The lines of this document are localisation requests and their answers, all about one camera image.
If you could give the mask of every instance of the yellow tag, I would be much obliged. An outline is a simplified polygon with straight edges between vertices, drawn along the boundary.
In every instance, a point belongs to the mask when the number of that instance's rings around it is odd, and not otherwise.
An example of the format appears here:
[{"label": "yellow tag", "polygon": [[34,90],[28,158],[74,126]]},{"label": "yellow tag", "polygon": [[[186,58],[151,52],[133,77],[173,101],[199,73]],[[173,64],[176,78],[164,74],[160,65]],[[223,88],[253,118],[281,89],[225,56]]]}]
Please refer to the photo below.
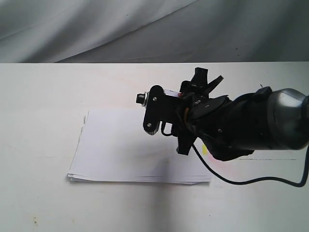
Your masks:
[{"label": "yellow tag", "polygon": [[203,155],[207,154],[207,148],[205,146],[205,144],[202,145],[202,150],[203,150]]}]

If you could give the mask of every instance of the white table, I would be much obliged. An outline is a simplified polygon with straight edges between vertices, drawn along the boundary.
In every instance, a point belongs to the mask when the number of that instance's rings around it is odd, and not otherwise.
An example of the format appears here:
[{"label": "white table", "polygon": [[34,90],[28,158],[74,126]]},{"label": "white table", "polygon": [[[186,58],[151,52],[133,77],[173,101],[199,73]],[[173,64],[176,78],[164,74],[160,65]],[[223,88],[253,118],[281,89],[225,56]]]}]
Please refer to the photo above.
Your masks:
[{"label": "white table", "polygon": [[[209,69],[209,80],[225,77],[212,96],[234,99],[260,84],[309,94],[309,62],[1,64],[0,231],[307,231],[309,183],[300,189],[271,181],[233,186],[217,178],[196,186],[67,180],[89,109],[140,107],[137,93],[154,84],[179,90],[198,66]],[[304,150],[264,151],[209,163],[233,180],[299,181],[304,156]]]}]

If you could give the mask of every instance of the black cable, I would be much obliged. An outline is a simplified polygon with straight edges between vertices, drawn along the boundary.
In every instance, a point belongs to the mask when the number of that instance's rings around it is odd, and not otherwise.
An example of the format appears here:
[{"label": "black cable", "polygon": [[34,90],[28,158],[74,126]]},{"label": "black cable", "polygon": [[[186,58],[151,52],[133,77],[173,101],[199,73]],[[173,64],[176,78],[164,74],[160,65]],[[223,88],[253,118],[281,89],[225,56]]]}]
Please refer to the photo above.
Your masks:
[{"label": "black cable", "polygon": [[164,136],[171,136],[172,133],[170,133],[170,134],[165,134],[165,133],[164,133],[165,125],[166,125],[166,122],[162,122],[162,125],[161,125],[161,133],[162,133]]},{"label": "black cable", "polygon": [[225,179],[223,176],[220,176],[213,169],[211,169],[210,166],[208,166],[208,164],[202,158],[201,154],[198,152],[198,150],[195,147],[195,145],[192,145],[192,147],[193,147],[194,151],[196,152],[197,156],[199,157],[199,159],[202,161],[202,163],[205,165],[205,167],[212,174],[214,174],[219,179],[221,179],[221,180],[223,180],[223,181],[225,181],[225,182],[227,182],[229,184],[232,184],[232,185],[247,185],[247,184],[252,184],[252,183],[259,182],[259,181],[264,181],[264,180],[275,180],[275,181],[280,181],[280,182],[283,182],[285,184],[292,185],[294,187],[300,188],[300,187],[303,187],[305,185],[305,183],[307,181],[307,178],[308,178],[308,171],[309,171],[309,146],[308,146],[307,152],[306,152],[303,177],[301,178],[301,181],[299,183],[296,183],[296,182],[293,182],[293,181],[289,181],[289,180],[286,180],[286,179],[283,179],[283,178],[279,178],[279,177],[274,177],[274,176],[265,176],[265,177],[260,177],[260,178],[256,178],[256,179],[253,179],[253,180],[247,180],[247,181],[241,181],[241,182]]}]

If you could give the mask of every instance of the stack of paper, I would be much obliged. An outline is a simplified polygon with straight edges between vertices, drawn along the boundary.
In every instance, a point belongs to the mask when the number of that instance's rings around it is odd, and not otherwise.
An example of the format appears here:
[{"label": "stack of paper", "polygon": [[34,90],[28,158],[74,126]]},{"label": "stack of paper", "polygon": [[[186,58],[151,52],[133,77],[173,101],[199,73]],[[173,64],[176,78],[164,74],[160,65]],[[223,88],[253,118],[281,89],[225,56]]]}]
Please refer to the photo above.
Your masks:
[{"label": "stack of paper", "polygon": [[[209,182],[211,174],[191,150],[177,154],[177,138],[142,127],[144,109],[91,110],[68,177],[71,181]],[[202,142],[196,146],[201,150]]]}]

